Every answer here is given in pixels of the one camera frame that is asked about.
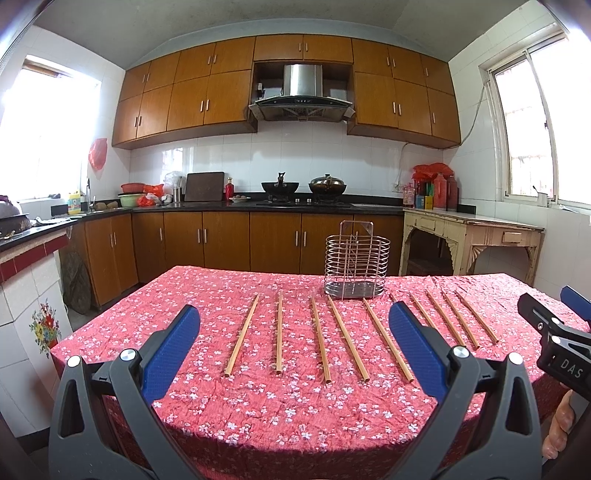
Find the person's right hand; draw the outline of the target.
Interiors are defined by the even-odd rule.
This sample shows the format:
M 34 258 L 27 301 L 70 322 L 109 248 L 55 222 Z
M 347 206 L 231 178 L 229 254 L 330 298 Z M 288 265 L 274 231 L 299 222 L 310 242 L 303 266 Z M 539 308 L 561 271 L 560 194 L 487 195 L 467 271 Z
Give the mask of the person's right hand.
M 542 444 L 542 456 L 554 460 L 566 448 L 568 435 L 575 422 L 575 412 L 570 405 L 573 391 L 569 390 L 562 398 L 550 424 L 548 434 Z

